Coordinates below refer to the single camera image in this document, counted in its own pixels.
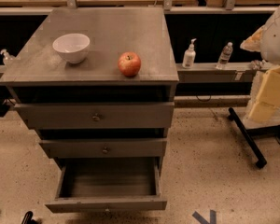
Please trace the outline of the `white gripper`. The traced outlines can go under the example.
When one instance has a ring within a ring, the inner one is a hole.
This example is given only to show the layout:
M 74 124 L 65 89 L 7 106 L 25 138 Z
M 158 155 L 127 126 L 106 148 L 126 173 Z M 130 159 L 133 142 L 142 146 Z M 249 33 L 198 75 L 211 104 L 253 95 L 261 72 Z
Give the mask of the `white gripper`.
M 280 65 L 266 72 L 258 71 L 253 78 L 244 125 L 256 128 L 267 124 L 280 108 Z

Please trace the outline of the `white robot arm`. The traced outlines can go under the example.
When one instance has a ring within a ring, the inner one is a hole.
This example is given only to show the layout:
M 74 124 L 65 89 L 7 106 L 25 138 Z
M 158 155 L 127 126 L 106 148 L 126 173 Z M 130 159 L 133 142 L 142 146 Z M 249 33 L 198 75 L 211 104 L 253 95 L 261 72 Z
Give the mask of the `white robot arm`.
M 259 52 L 272 65 L 265 73 L 257 72 L 245 114 L 250 122 L 266 123 L 280 107 L 280 6 L 240 48 Z

